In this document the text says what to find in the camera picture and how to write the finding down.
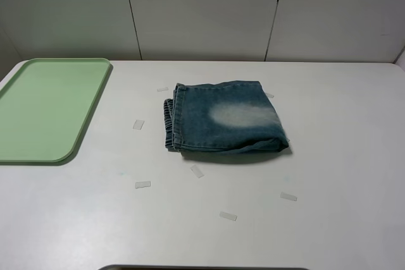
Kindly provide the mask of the children's blue denim shorts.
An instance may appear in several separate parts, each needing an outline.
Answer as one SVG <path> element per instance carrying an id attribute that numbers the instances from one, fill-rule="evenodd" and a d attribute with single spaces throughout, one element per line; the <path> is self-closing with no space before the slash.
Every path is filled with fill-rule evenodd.
<path id="1" fill-rule="evenodd" d="M 289 140 L 259 81 L 178 83 L 163 104 L 170 152 L 278 153 Z"/>

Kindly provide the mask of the green plastic tray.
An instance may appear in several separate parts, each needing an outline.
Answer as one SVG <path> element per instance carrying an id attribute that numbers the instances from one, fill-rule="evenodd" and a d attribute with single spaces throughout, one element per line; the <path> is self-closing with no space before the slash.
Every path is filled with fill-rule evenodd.
<path id="1" fill-rule="evenodd" d="M 1 163 L 58 164 L 80 145 L 112 65 L 31 59 L 1 89 Z"/>

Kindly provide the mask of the clear tape strip back left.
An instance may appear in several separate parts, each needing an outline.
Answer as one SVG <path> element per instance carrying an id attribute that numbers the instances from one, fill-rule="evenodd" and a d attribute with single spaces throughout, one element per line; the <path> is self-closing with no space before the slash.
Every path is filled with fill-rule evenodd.
<path id="1" fill-rule="evenodd" d="M 167 91 L 168 87 L 162 87 L 162 88 L 158 88 L 157 92 L 163 92 L 163 91 Z"/>

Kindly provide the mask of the clear tape strip tilted centre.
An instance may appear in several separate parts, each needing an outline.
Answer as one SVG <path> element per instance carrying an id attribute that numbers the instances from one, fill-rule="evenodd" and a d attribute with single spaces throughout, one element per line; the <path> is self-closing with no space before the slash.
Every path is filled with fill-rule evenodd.
<path id="1" fill-rule="evenodd" d="M 193 165 L 190 170 L 193 172 L 193 174 L 197 177 L 197 178 L 201 178 L 204 176 L 204 173 L 199 169 L 199 167 L 197 165 Z"/>

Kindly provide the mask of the clear tape strip left middle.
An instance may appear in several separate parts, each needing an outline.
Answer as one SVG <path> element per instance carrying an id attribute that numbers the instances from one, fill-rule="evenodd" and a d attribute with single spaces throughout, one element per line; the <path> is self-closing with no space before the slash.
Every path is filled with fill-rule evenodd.
<path id="1" fill-rule="evenodd" d="M 144 120 L 136 120 L 132 128 L 134 130 L 141 130 L 143 125 L 144 125 Z"/>

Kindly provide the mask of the clear tape strip front left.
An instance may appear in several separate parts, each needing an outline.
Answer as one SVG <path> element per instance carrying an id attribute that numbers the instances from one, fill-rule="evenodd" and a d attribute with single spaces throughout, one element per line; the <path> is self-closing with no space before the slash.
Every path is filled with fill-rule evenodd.
<path id="1" fill-rule="evenodd" d="M 136 189 L 140 189 L 140 188 L 148 188 L 151 186 L 151 182 L 150 181 L 137 181 L 135 183 L 135 188 Z"/>

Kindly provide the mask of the clear tape strip front centre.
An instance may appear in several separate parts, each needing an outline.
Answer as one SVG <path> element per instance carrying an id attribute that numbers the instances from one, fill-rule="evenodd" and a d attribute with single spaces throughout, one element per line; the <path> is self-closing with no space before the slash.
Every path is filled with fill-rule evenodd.
<path id="1" fill-rule="evenodd" d="M 237 215 L 236 214 L 230 214 L 230 213 L 223 212 L 223 211 L 220 212 L 220 217 L 224 218 L 224 219 L 231 220 L 231 221 L 236 221 L 237 220 Z"/>

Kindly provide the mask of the clear tape strip front right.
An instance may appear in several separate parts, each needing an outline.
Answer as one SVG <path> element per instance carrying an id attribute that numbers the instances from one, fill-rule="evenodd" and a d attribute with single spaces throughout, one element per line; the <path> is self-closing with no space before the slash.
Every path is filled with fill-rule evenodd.
<path id="1" fill-rule="evenodd" d="M 285 199 L 285 200 L 290 200 L 290 201 L 297 201 L 297 197 L 295 195 L 289 194 L 289 193 L 285 193 L 285 192 L 281 192 L 280 193 L 280 198 L 281 199 Z"/>

